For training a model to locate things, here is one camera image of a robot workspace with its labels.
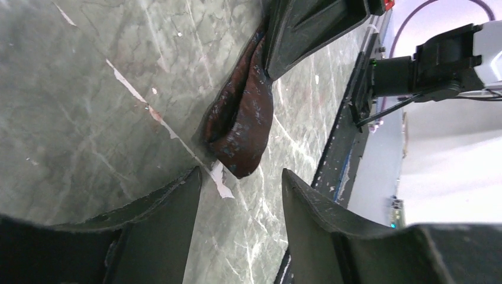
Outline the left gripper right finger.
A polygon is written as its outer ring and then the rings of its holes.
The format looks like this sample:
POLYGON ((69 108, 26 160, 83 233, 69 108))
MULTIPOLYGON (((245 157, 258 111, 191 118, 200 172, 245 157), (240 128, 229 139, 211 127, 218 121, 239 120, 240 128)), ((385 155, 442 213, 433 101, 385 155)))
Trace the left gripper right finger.
POLYGON ((282 171, 282 203, 295 283, 361 283, 352 240, 390 233, 282 171))

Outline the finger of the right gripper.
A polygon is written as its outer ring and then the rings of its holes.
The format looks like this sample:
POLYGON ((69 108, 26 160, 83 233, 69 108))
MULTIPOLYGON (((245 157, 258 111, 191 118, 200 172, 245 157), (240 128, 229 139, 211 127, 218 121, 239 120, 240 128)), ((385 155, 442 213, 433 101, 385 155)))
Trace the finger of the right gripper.
POLYGON ((364 0, 272 1, 265 40, 267 74, 279 79, 370 15, 369 2, 364 0))

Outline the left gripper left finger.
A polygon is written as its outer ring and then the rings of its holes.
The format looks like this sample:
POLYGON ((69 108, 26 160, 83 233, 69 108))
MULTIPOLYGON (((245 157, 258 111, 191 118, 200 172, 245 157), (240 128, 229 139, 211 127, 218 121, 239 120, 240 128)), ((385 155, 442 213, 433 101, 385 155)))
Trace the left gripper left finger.
POLYGON ((182 283, 201 186, 196 166, 121 208, 54 229, 120 234, 105 256, 104 283, 182 283))

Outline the dark brown floral tie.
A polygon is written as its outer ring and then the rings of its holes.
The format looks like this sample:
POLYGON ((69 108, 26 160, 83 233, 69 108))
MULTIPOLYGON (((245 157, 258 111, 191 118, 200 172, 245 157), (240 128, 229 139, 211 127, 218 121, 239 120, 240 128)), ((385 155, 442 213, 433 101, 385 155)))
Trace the dark brown floral tie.
POLYGON ((208 150, 238 179, 258 168, 272 126, 273 81, 263 65, 267 30, 264 19, 209 108, 202 131, 208 150))

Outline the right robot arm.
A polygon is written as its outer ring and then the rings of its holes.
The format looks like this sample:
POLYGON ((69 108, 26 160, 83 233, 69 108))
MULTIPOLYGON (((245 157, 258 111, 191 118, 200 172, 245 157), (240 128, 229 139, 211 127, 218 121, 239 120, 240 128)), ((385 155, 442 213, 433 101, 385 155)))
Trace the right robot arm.
MULTIPOLYGON (((265 69, 272 79, 317 50, 388 10, 384 1, 273 1, 264 45, 265 69)), ((355 68, 351 103, 357 127, 412 102, 461 98, 487 91, 501 99, 501 22, 465 26, 438 34, 412 56, 372 59, 370 48, 355 68)))

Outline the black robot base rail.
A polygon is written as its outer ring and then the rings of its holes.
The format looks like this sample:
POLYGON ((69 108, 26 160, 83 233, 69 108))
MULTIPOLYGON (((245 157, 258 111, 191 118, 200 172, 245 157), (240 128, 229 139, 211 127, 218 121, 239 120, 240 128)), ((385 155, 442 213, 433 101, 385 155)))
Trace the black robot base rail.
MULTIPOLYGON (((333 202, 348 209, 369 129, 357 127, 372 107, 368 91, 370 60, 382 52, 379 37, 379 18, 372 17, 365 30, 365 39, 356 59, 352 74, 340 103, 332 130, 327 140, 317 171, 310 185, 333 202)), ((289 247, 285 253, 276 283, 295 283, 291 272, 289 247)))

